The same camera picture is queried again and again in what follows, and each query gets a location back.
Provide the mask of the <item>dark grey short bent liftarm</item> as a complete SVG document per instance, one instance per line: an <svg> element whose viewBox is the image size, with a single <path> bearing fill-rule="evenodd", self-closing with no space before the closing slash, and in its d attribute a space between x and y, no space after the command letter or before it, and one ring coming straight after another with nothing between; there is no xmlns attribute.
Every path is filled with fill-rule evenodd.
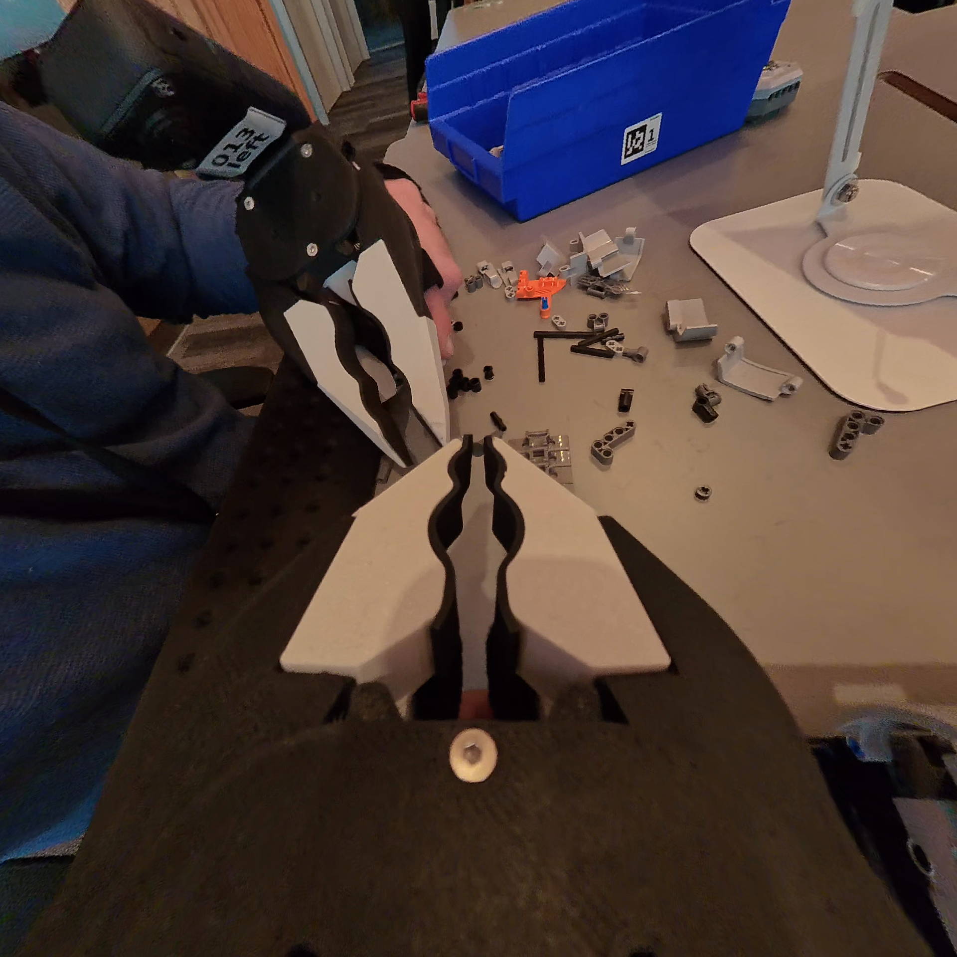
<svg viewBox="0 0 957 957"><path fill-rule="evenodd" d="M853 409L840 417L835 425L828 447L828 455L834 461L844 461L858 443L860 437L872 436L884 425L882 414L863 409Z"/></svg>

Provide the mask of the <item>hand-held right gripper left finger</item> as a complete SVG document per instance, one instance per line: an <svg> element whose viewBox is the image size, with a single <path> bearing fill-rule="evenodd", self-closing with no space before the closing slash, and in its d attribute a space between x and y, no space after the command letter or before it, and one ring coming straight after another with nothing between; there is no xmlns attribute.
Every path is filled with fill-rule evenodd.
<svg viewBox="0 0 957 957"><path fill-rule="evenodd" d="M462 641L450 545L463 528L472 437L454 439L361 507L281 654L294 674L384 684L453 720Z"/></svg>

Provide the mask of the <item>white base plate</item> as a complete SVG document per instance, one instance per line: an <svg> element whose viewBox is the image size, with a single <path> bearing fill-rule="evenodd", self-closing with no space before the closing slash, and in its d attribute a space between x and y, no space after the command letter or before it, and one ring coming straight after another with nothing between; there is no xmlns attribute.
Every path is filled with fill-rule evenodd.
<svg viewBox="0 0 957 957"><path fill-rule="evenodd" d="M859 181L846 209L900 215L950 209L905 185ZM915 412L955 401L956 299L879 307L834 299L810 285L801 262L823 233L809 192L700 225L690 246L823 385L856 405Z"/></svg>

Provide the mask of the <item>light grey holed curved panel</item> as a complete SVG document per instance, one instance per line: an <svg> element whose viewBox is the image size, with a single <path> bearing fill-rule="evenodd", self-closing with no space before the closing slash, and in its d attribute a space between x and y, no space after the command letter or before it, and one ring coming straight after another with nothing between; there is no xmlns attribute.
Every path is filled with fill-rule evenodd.
<svg viewBox="0 0 957 957"><path fill-rule="evenodd" d="M669 300L666 303L664 329L676 344L712 341L717 325L709 321L700 298Z"/></svg>

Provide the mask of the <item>dark grey long bent liftarm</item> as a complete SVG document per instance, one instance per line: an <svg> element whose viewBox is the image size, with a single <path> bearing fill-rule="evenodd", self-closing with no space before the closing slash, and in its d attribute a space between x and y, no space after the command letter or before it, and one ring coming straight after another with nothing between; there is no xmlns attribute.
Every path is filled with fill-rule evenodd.
<svg viewBox="0 0 957 957"><path fill-rule="evenodd" d="M602 437L595 439L590 448L592 460L602 468L609 468L614 462L616 450L630 441L636 433L633 420L623 420L607 430Z"/></svg>

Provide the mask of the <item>person's left hand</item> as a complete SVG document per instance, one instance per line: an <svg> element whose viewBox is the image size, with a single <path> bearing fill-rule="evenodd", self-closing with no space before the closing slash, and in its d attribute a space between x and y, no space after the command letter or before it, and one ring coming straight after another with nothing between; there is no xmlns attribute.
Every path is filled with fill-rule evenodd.
<svg viewBox="0 0 957 957"><path fill-rule="evenodd" d="M425 302L437 328L440 355L444 362L454 355L454 329L450 307L459 293L463 274L455 262L433 208L413 180L400 177L386 180L389 194L413 223L420 246L437 270L439 281L426 280Z"/></svg>

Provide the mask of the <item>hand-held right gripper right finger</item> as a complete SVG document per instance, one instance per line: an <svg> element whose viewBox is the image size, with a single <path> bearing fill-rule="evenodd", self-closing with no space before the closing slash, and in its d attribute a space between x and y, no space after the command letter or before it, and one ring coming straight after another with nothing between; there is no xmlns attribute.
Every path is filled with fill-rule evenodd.
<svg viewBox="0 0 957 957"><path fill-rule="evenodd" d="M486 639L499 720L533 721L569 688L662 673L671 656L596 512L496 437L483 442L504 550Z"/></svg>

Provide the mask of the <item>person's left forearm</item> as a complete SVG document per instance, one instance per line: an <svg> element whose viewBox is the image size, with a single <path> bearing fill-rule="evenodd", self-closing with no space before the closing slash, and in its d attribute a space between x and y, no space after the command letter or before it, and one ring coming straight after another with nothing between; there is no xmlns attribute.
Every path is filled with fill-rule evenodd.
<svg viewBox="0 0 957 957"><path fill-rule="evenodd" d="M166 176L1 109L2 276L102 286L173 322L253 314L241 186Z"/></svg>

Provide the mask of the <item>dark studded panel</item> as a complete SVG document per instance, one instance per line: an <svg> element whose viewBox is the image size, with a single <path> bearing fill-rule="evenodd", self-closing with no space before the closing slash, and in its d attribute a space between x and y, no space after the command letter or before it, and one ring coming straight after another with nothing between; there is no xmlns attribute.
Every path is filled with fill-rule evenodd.
<svg viewBox="0 0 957 957"><path fill-rule="evenodd" d="M157 843L289 824L438 830L462 790L452 720L281 654L375 485L379 454L288 365L166 640L111 779Z"/></svg>

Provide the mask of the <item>grey ribbed part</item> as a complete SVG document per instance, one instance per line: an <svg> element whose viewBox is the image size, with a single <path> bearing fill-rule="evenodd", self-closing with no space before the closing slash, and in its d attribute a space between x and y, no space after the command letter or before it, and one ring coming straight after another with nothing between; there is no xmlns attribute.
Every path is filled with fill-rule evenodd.
<svg viewBox="0 0 957 957"><path fill-rule="evenodd" d="M770 119L786 109L797 96L803 70L790 61L770 60L762 68L746 116L747 124Z"/></svg>

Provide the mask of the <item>grey metal disc bracket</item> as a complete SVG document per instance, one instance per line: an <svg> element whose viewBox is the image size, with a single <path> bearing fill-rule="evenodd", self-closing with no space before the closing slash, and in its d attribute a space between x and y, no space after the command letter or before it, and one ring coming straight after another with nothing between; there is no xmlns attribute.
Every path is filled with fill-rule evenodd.
<svg viewBox="0 0 957 957"><path fill-rule="evenodd" d="M801 261L807 282L845 303L879 307L925 305L956 296L955 211L875 215L849 209L822 215L822 238Z"/></svg>

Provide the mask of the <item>black rounded object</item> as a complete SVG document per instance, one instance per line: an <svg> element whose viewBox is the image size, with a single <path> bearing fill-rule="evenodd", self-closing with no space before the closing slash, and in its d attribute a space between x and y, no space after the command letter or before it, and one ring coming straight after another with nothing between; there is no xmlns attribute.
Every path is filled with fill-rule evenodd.
<svg viewBox="0 0 957 957"><path fill-rule="evenodd" d="M239 412L262 405L275 378L268 367L255 365L211 369L197 376L218 389L228 405Z"/></svg>

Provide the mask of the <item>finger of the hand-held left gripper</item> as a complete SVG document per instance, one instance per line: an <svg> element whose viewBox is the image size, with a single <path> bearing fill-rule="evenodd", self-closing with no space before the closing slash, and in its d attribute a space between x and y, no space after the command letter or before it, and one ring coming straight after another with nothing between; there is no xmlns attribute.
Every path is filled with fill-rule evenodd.
<svg viewBox="0 0 957 957"><path fill-rule="evenodd" d="M344 306L300 300L284 317L324 395L395 464L412 466L408 443L389 407L399 392L395 375L358 344Z"/></svg>
<svg viewBox="0 0 957 957"><path fill-rule="evenodd" d="M390 361L410 389L415 413L439 445L447 444L450 416L437 328L426 307L413 304L384 240L360 253L351 289L356 304L384 330Z"/></svg>

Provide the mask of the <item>grey large shell panel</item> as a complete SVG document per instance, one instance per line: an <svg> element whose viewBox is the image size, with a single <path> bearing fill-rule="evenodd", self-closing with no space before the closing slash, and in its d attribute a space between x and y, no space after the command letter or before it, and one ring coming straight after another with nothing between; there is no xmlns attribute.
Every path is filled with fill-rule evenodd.
<svg viewBox="0 0 957 957"><path fill-rule="evenodd" d="M568 275L575 280L628 284L638 269L644 247L645 238L638 235L635 227L616 238L605 230L589 235L578 233L568 243Z"/></svg>

